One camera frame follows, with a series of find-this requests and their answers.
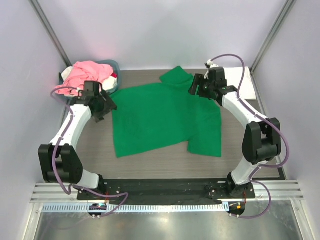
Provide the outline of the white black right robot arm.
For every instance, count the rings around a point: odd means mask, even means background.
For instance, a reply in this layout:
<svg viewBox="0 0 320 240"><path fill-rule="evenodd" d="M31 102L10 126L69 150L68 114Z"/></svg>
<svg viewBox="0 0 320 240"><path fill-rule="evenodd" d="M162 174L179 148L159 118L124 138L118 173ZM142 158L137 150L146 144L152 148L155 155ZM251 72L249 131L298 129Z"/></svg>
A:
<svg viewBox="0 0 320 240"><path fill-rule="evenodd" d="M280 122L277 118L260 116L255 108L242 100L238 89L228 85L223 67L212 67L206 74L195 74L188 92L216 101L243 126L243 158L228 174L223 188L229 197L242 197L259 168L281 153Z"/></svg>

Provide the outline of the green t-shirt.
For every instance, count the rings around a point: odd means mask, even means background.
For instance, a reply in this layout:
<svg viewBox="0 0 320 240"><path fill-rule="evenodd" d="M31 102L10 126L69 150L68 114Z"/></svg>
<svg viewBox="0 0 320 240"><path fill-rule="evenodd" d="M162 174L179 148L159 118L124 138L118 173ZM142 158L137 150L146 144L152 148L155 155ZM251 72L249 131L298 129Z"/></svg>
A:
<svg viewBox="0 0 320 240"><path fill-rule="evenodd" d="M192 154L221 157L220 108L206 98L189 94L194 76L180 66L159 82L113 93L113 143L118 158L187 142Z"/></svg>

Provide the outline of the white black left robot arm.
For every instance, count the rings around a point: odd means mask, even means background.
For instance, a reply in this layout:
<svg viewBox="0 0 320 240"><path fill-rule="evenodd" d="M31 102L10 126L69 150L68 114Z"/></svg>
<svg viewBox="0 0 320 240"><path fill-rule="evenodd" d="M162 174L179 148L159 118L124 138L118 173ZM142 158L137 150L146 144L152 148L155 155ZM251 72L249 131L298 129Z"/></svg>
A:
<svg viewBox="0 0 320 240"><path fill-rule="evenodd" d="M88 121L101 122L117 106L100 82L85 81L66 108L68 114L58 133L38 149L43 179L59 184L68 195L72 188L102 195L106 192L103 177L84 169L76 148Z"/></svg>

